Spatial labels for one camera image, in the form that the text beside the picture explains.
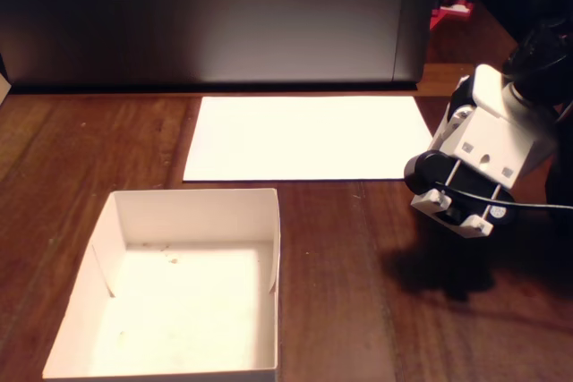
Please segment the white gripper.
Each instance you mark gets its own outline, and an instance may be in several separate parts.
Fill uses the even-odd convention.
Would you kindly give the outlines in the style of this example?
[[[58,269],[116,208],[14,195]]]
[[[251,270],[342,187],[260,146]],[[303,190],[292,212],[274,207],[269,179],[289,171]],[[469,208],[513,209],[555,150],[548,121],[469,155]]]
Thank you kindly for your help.
[[[490,65],[458,85],[472,99],[442,117],[428,149],[458,158],[504,188],[538,167],[557,148],[555,113],[527,101]]]

